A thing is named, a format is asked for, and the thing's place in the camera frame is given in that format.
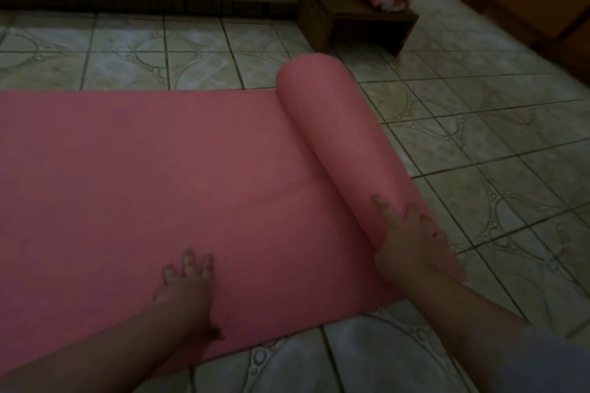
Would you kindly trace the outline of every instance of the hand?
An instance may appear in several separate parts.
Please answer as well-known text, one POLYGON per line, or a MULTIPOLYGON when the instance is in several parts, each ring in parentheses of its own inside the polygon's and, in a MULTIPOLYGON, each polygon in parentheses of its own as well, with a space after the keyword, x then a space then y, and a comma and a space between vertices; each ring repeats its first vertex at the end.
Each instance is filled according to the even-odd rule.
POLYGON ((375 255, 375 265, 390 283, 401 285, 419 277, 425 270, 438 270, 436 265, 444 252, 446 235, 439 232, 431 218, 410 204, 405 219, 378 194, 371 200, 387 221, 383 248, 375 255))
POLYGON ((185 250, 182 254, 183 274, 178 274, 172 264, 163 266, 164 286, 156 291, 154 306, 166 307, 179 315, 183 323, 204 333, 207 339, 219 339, 219 328, 210 322, 213 295, 213 257, 205 256, 203 269, 196 267, 195 253, 185 250))

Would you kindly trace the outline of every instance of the pink yoga mat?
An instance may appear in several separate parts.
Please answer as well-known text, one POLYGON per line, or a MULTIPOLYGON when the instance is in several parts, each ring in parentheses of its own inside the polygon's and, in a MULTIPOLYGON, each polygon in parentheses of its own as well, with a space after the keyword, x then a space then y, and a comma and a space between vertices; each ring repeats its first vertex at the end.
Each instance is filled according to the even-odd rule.
MULTIPOLYGON (((401 298, 368 197, 426 206, 339 61, 277 90, 0 94, 0 372, 136 314, 181 251, 215 255, 226 339, 161 372, 401 298)), ((462 280, 450 247, 440 265, 462 280)))

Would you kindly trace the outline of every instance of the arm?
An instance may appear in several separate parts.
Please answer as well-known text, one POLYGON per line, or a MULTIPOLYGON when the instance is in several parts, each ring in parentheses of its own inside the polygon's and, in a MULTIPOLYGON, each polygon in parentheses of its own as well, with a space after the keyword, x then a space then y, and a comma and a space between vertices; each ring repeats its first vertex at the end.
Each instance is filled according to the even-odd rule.
POLYGON ((436 248, 446 236, 433 235, 432 221, 415 205, 402 219, 381 197, 373 201, 389 225, 375 256, 377 268, 424 315, 476 386, 490 391, 499 367, 517 351, 530 325, 437 269, 436 248))
POLYGON ((210 326, 212 259, 203 272, 193 252, 184 277, 165 266, 165 286, 144 312, 0 378, 0 391, 126 392, 137 387, 189 336, 216 337, 210 326))

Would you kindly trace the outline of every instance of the rolled yoga mat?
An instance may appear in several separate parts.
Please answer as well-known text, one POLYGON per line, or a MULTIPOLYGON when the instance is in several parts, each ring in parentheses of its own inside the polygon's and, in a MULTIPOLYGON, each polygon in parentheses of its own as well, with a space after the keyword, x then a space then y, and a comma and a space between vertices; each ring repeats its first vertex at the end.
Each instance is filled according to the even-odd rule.
MULTIPOLYGON (((0 372, 149 307, 183 249, 215 256, 212 320, 161 373, 401 298, 369 202, 429 214, 356 82, 298 57, 261 91, 0 94, 0 372)), ((464 272, 449 246, 439 266, 464 272)))

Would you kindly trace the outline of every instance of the small wooden stand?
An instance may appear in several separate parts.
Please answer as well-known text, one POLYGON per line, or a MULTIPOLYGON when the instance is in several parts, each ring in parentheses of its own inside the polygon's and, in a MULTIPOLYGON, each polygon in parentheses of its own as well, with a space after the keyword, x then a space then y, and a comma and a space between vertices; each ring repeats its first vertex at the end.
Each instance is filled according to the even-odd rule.
POLYGON ((367 0, 299 0, 297 13, 301 32, 320 53, 327 51, 328 42, 364 40, 397 55, 417 20, 418 15, 409 8, 384 13, 367 0))

